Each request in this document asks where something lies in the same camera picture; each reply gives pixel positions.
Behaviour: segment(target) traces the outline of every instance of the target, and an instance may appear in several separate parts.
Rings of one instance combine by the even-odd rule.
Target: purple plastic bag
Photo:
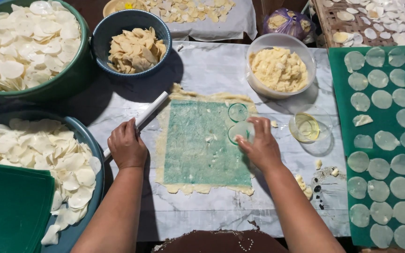
[[[277,32],[303,40],[315,30],[315,24],[306,15],[281,8],[266,16],[263,22],[263,34]]]

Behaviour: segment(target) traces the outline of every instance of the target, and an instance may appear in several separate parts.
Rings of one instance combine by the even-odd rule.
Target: green tray
[[[0,165],[0,252],[34,251],[50,216],[53,193],[49,171]]]
[[[376,145],[374,142],[374,135],[379,131],[388,131],[391,132],[393,135],[396,136],[396,138],[400,138],[401,134],[405,132],[405,128],[401,127],[396,120],[396,113],[403,109],[403,107],[398,106],[395,102],[392,102],[392,105],[388,109],[379,109],[376,106],[374,106],[373,102],[371,102],[370,108],[368,109],[367,112],[359,112],[354,109],[354,107],[351,105],[351,96],[356,93],[357,91],[352,89],[349,84],[348,84],[348,77],[350,76],[350,73],[347,71],[345,63],[344,63],[344,57],[347,53],[351,51],[358,51],[365,55],[368,50],[370,50],[372,47],[358,47],[358,48],[330,48],[329,49],[329,62],[331,65],[331,71],[332,71],[332,76],[334,80],[334,90],[335,90],[335,96],[337,100],[337,106],[338,106],[338,112],[340,115],[340,122],[341,122],[341,131],[342,131],[342,138],[343,138],[343,146],[345,150],[345,155],[346,157],[349,157],[349,155],[353,152],[356,151],[363,151],[368,154],[368,157],[370,159],[373,158],[383,158],[386,160],[389,164],[396,155],[404,153],[405,154],[405,147],[398,146],[396,147],[393,151],[385,151],[382,150],[380,147]],[[383,72],[385,72],[387,75],[391,72],[391,70],[395,68],[400,68],[402,70],[405,70],[405,64],[401,67],[393,67],[388,63],[388,52],[396,46],[389,46],[389,47],[381,47],[385,53],[386,53],[386,59],[384,62],[383,67],[373,67],[368,65],[367,62],[365,62],[365,65],[363,68],[360,70],[357,70],[356,72],[364,74],[366,77],[368,76],[368,73],[373,70],[373,69],[380,69]],[[405,52],[405,46],[399,46],[404,52]],[[382,90],[387,91],[388,93],[392,94],[394,90],[401,88],[396,86],[389,80],[388,85],[385,88],[382,88]],[[359,92],[362,92],[368,96],[368,98],[371,100],[371,95],[373,92],[378,90],[378,88],[368,84],[367,88],[364,90],[361,90]],[[360,114],[365,114],[369,115],[374,121],[370,124],[366,124],[363,126],[354,126],[352,123],[352,119]],[[369,135],[373,139],[373,148],[372,149],[358,149],[354,147],[354,138],[358,135]],[[370,181],[374,179],[371,175],[369,175],[368,171],[364,171],[362,173],[357,173],[353,171],[349,166],[346,164],[346,172],[347,172],[347,178],[352,178],[354,176],[360,176],[366,181]],[[393,170],[390,170],[390,174],[383,180],[387,185],[390,184],[390,182],[398,176],[403,176],[405,175],[399,175],[395,173]],[[386,202],[390,204],[392,207],[403,200],[400,200],[396,198],[392,193],[390,193],[390,196],[387,198]],[[348,208],[351,208],[355,204],[364,204],[370,208],[371,204],[373,203],[373,200],[369,197],[368,193],[366,194],[366,197],[363,199],[357,199],[352,197],[350,194],[348,194]],[[350,222],[350,229],[351,229],[351,236],[353,243],[355,245],[361,245],[361,246],[366,246],[366,247],[373,247],[375,246],[371,238],[369,237],[369,230],[373,224],[376,222],[373,220],[373,218],[370,216],[370,222],[367,227],[360,228],[352,224]],[[391,218],[391,220],[387,223],[387,226],[389,226],[393,231],[397,227],[399,227],[401,223],[399,223],[394,217]],[[394,239],[390,245],[390,247],[395,247],[397,248],[398,246],[396,245]]]

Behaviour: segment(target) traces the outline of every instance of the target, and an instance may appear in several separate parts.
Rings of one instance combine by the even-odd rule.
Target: dough crumb
[[[335,169],[331,172],[331,175],[333,175],[334,177],[337,177],[337,176],[338,176],[338,169],[335,168]]]
[[[296,92],[307,85],[306,65],[289,49],[273,47],[251,53],[249,64],[256,78],[270,89]]]
[[[321,162],[321,160],[315,161],[316,170],[321,169],[321,166],[322,166],[322,165],[323,165],[323,163]]]
[[[304,195],[307,197],[307,199],[310,199],[312,197],[312,188],[310,186],[306,186],[306,183],[304,183],[301,175],[296,174],[295,179]]]

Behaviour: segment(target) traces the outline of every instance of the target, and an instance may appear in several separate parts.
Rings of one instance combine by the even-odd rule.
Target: table
[[[179,45],[183,48],[177,52]],[[81,120],[104,150],[110,132],[123,121],[140,115],[149,105],[146,102],[152,102],[172,82],[179,82],[184,89],[204,95],[222,91],[246,94],[255,102],[260,116],[277,121],[279,128],[272,129],[272,134],[279,143],[284,164],[294,175],[301,174],[312,188],[321,186],[321,192],[314,193],[311,203],[334,236],[350,236],[346,163],[326,49],[310,49],[317,63],[312,86],[300,95],[275,102],[257,95],[245,79],[247,45],[174,41],[173,48],[168,63],[153,78],[121,87],[109,84],[104,75],[100,75],[83,93],[49,106]],[[16,102],[0,100],[0,108],[12,107]],[[330,138],[303,145],[292,137],[288,122],[292,112],[304,104],[319,105],[331,115],[334,127]],[[141,136],[151,158],[147,161],[143,182],[138,241],[164,241],[192,230],[253,229],[248,221],[255,221],[261,231],[273,237],[283,237],[261,173],[256,173],[256,178],[252,179],[255,189],[252,196],[226,188],[212,189],[209,194],[170,194],[165,187],[154,182],[154,140],[160,133],[155,115],[142,127]],[[318,159],[322,160],[323,167],[338,167],[341,174],[331,176],[329,167],[316,171],[315,161]],[[114,177],[118,173],[113,161],[106,164],[105,169],[112,170]],[[316,195],[320,195],[322,203],[315,198]]]

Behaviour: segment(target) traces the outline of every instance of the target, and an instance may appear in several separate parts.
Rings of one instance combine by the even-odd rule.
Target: woven bamboo tray
[[[376,31],[376,29],[373,28],[374,22],[371,21],[371,25],[367,25],[363,22],[363,20],[360,17],[366,17],[365,14],[359,12],[357,14],[353,14],[356,20],[354,21],[342,21],[339,18],[337,18],[337,13],[339,11],[346,11],[346,8],[353,8],[357,9],[358,7],[363,7],[360,4],[349,4],[346,3],[345,0],[341,0],[341,2],[335,3],[332,7],[325,7],[323,5],[323,0],[313,0],[316,12],[319,17],[319,22],[321,24],[321,29],[323,30],[324,33],[324,38],[326,40],[326,44],[329,47],[341,47],[342,44],[340,43],[335,43],[333,39],[333,34],[336,32],[349,32],[349,33],[360,33],[363,38],[364,38],[364,45],[369,45],[369,46],[391,46],[391,45],[397,45],[393,41],[393,38],[390,37],[390,39],[383,39],[379,37],[379,34],[381,32]],[[369,38],[365,37],[364,31],[366,28],[372,28],[378,37],[374,40],[370,40]],[[391,34],[395,33],[395,31],[390,31],[388,29],[384,29],[384,32],[390,32]]]

